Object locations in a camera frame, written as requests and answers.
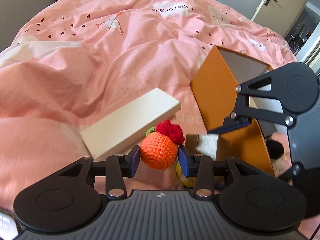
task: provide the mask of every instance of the gray ribbed panel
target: gray ribbed panel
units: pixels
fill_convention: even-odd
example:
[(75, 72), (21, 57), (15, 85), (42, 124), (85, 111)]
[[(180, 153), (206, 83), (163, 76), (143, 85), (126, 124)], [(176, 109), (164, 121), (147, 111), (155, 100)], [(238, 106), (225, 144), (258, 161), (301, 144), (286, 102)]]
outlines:
[(302, 240), (293, 231), (281, 236), (242, 232), (223, 220), (211, 202), (193, 199), (187, 191), (133, 192), (128, 199), (110, 202), (93, 223), (65, 235), (25, 231), (18, 240)]

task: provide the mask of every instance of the red crochet flower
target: red crochet flower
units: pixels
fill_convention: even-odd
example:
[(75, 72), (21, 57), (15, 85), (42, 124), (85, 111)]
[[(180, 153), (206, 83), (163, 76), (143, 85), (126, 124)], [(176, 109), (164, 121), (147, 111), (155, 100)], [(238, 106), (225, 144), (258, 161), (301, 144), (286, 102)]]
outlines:
[(181, 127), (177, 124), (172, 124), (169, 119), (158, 124), (156, 126), (156, 132), (169, 136), (177, 145), (183, 144), (185, 140)]

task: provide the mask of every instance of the yellow ball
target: yellow ball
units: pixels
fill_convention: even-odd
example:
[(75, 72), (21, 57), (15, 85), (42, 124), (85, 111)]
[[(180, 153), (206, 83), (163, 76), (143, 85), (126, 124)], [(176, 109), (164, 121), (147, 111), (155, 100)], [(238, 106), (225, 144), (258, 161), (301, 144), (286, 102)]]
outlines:
[(196, 184), (196, 177), (186, 178), (182, 174), (182, 170), (181, 170), (181, 166), (180, 166), (179, 162), (177, 163), (177, 166), (176, 166), (176, 172), (177, 172), (177, 177), (183, 186), (193, 187)]

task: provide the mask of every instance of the black cable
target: black cable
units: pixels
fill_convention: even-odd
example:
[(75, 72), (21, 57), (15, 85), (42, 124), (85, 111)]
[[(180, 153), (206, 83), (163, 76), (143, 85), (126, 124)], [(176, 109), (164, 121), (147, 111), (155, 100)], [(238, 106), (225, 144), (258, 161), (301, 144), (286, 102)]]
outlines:
[(316, 236), (319, 229), (320, 229), (320, 223), (319, 223), (318, 227), (316, 228), (316, 230), (313, 232), (312, 236), (309, 238), (309, 240), (312, 240)]

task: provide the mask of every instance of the pink bedding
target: pink bedding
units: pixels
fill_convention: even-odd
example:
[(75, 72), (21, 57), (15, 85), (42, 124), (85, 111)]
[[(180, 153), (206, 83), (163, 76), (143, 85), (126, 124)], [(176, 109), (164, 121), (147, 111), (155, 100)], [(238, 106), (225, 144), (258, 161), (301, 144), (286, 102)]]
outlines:
[[(181, 101), (172, 121), (185, 134), (204, 133), (189, 84), (214, 45), (274, 68), (295, 61), (282, 37), (214, 0), (59, 0), (41, 11), (0, 53), (0, 206), (88, 156), (79, 132), (154, 87)], [(174, 167), (142, 163), (126, 185), (168, 189), (174, 178)]]

